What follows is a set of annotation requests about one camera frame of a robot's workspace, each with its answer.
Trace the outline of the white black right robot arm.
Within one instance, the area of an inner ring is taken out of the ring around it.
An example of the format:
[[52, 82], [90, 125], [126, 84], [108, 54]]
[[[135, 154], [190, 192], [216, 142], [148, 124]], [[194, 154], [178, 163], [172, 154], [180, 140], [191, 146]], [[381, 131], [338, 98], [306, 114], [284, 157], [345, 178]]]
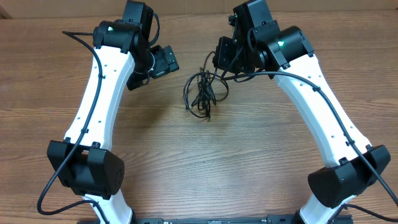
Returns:
[[280, 29], [265, 1], [246, 1], [233, 10], [232, 38], [221, 37], [213, 64], [224, 81], [268, 76], [292, 100], [308, 126], [323, 167], [308, 176], [312, 194], [293, 215], [268, 215], [267, 223], [352, 223], [343, 210], [376, 182], [391, 155], [373, 146], [349, 119], [320, 68], [310, 41], [292, 26]]

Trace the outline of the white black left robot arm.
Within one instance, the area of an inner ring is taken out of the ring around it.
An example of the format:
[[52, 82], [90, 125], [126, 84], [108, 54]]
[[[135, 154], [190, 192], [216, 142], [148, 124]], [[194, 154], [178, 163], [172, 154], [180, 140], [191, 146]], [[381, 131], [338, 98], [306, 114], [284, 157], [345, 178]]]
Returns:
[[81, 105], [62, 141], [50, 141], [53, 180], [91, 205], [98, 223], [135, 223], [121, 192], [124, 161], [112, 153], [113, 128], [124, 90], [134, 90], [178, 70], [171, 46], [150, 36], [158, 15], [144, 2], [128, 1], [122, 18], [92, 32], [90, 77]]

